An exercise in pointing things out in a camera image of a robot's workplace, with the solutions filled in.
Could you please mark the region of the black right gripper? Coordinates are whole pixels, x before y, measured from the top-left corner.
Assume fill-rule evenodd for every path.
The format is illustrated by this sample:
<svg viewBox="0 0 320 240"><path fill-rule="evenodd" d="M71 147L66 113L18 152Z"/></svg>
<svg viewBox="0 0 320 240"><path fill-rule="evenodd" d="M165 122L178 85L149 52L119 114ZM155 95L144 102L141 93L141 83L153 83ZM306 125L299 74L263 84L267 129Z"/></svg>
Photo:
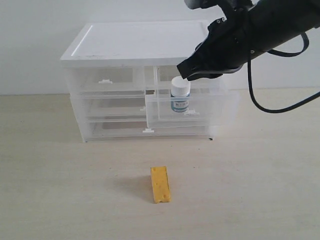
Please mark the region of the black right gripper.
<svg viewBox="0 0 320 240"><path fill-rule="evenodd" d="M226 21L208 27L207 38L176 67L183 79L215 79L270 54L299 56L309 47L306 34L320 25L318 0L218 0Z"/></svg>

